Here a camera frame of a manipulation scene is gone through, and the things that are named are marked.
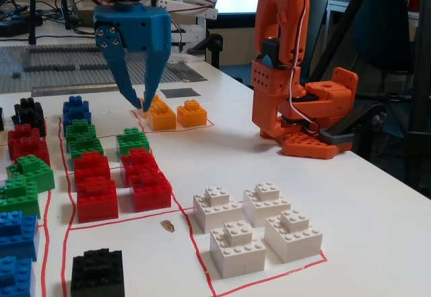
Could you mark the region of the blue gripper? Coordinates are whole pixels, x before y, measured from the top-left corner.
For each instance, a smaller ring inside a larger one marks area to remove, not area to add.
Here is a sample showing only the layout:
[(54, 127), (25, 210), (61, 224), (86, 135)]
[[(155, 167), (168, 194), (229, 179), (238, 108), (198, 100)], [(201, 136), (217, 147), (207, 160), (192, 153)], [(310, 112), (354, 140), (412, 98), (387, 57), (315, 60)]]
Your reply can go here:
[(127, 63), (130, 52), (145, 52), (143, 111), (152, 105), (171, 52), (171, 17), (163, 8), (142, 4), (99, 5), (94, 8), (95, 40), (114, 77), (119, 92), (141, 108)]

